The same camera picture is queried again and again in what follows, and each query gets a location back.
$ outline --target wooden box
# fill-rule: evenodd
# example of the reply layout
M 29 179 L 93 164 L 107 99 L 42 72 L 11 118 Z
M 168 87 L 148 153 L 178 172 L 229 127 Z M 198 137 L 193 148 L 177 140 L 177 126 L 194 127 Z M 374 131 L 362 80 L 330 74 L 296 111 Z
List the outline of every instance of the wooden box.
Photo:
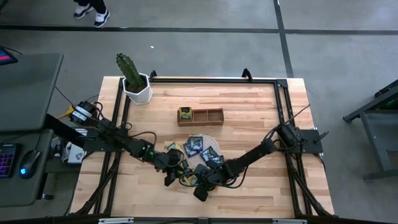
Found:
M 192 119 L 180 119 L 180 111 L 177 110 L 177 123 L 180 127 L 223 125 L 223 109 L 192 110 Z

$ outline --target person's foot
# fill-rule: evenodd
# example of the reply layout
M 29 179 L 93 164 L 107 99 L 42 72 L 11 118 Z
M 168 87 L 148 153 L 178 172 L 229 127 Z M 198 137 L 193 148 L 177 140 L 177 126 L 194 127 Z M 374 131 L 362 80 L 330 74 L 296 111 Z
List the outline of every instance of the person's foot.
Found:
M 94 26 L 96 28 L 103 27 L 106 24 L 106 21 L 108 21 L 108 18 L 110 15 L 111 15 L 111 13 L 108 10 L 106 10 L 106 12 L 104 14 L 97 13 L 97 16 L 95 17 Z
M 94 8 L 90 4 L 88 4 L 87 6 L 77 6 L 73 17 L 75 19 L 81 19 L 92 10 L 94 10 Z

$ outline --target white hexagonal pot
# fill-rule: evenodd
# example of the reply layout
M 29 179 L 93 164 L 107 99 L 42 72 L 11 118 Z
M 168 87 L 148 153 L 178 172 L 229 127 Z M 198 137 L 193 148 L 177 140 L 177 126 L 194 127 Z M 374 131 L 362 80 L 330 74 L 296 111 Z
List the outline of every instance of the white hexagonal pot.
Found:
M 127 96 L 130 97 L 131 101 L 133 101 L 137 105 L 144 105 L 149 103 L 152 98 L 153 91 L 150 88 L 149 78 L 147 75 L 140 73 L 141 77 L 145 78 L 147 81 L 147 86 L 139 93 L 132 93 L 126 90 L 126 78 L 123 79 L 123 90 Z

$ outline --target computer mouse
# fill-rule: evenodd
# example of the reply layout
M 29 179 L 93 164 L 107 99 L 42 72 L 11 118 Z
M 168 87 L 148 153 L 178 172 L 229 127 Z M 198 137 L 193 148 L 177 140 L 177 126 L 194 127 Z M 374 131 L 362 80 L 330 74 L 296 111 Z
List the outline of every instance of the computer mouse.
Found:
M 24 155 L 19 164 L 19 176 L 22 179 L 29 179 L 35 175 L 40 154 L 37 150 L 31 150 Z

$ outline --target rgb keyboard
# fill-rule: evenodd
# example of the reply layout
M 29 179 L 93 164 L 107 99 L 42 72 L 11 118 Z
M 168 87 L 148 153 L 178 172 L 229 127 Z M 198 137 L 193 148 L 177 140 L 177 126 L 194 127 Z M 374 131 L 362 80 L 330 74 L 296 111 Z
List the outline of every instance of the rgb keyboard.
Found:
M 0 146 L 0 179 L 12 177 L 12 170 L 16 163 L 18 144 L 4 144 Z

